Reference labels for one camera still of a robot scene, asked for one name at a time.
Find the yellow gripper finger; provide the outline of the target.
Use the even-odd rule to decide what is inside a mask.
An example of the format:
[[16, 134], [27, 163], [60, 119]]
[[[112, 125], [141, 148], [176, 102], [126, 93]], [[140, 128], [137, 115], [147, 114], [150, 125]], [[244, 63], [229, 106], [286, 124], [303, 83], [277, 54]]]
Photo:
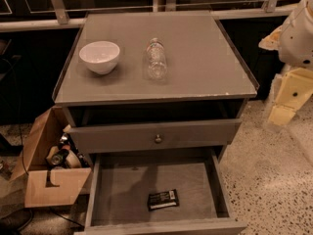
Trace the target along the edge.
[[282, 27], [278, 26], [265, 38], [262, 38], [258, 43], [258, 47], [268, 51], [278, 51], [280, 48], [280, 36]]
[[268, 121], [275, 125], [288, 124], [312, 95], [312, 70], [296, 68], [287, 71], [282, 77]]

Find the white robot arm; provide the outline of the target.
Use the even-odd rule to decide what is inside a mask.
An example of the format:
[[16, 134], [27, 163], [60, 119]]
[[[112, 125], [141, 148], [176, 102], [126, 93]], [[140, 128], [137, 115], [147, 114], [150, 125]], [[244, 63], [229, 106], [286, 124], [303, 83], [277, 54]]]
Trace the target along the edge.
[[281, 83], [268, 121], [286, 125], [313, 94], [313, 0], [301, 0], [282, 25], [263, 38], [259, 48], [276, 50], [290, 68]]

